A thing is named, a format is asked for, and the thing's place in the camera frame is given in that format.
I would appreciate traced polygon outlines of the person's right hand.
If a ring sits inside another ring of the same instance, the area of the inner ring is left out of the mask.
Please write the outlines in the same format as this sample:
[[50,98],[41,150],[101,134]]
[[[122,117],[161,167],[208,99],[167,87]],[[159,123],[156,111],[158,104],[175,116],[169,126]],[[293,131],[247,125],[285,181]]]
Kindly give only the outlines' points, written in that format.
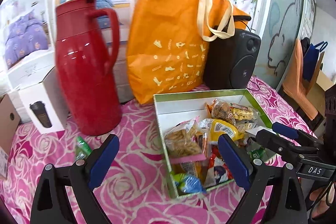
[[[323,192],[323,188],[319,188],[314,190],[313,192],[311,192],[309,199],[311,201],[315,201],[319,194]],[[332,186],[330,191],[329,191],[329,195],[328,197],[324,196],[319,203],[317,203],[317,206],[312,210],[312,214],[311,217],[312,218],[317,218],[318,216],[322,215],[323,213],[325,213],[329,207],[327,205],[326,200],[328,200],[329,203],[332,203],[335,197],[335,186]]]

